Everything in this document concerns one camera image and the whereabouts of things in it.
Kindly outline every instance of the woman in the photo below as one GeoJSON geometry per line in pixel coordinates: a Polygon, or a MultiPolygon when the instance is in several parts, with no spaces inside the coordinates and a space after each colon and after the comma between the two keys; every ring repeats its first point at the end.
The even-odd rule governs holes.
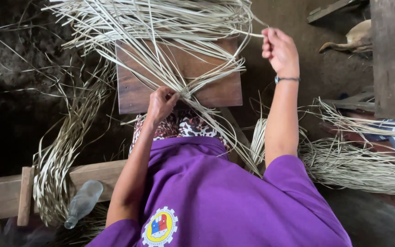
{"type": "Polygon", "coordinates": [[[205,122],[171,115],[179,95],[160,87],[151,94],[146,119],[136,124],[106,229],[89,246],[351,245],[297,158],[295,44],[278,29],[262,34],[262,56],[278,76],[263,179],[229,162],[229,147],[205,122]]]}

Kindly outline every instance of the circular emblem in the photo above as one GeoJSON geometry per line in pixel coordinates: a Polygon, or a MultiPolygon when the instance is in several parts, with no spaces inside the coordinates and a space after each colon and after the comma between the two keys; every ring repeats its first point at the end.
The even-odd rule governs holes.
{"type": "Polygon", "coordinates": [[[169,210],[167,207],[156,211],[149,223],[144,226],[143,245],[163,247],[165,243],[173,240],[172,235],[178,230],[178,217],[174,213],[173,209],[169,210]]]}

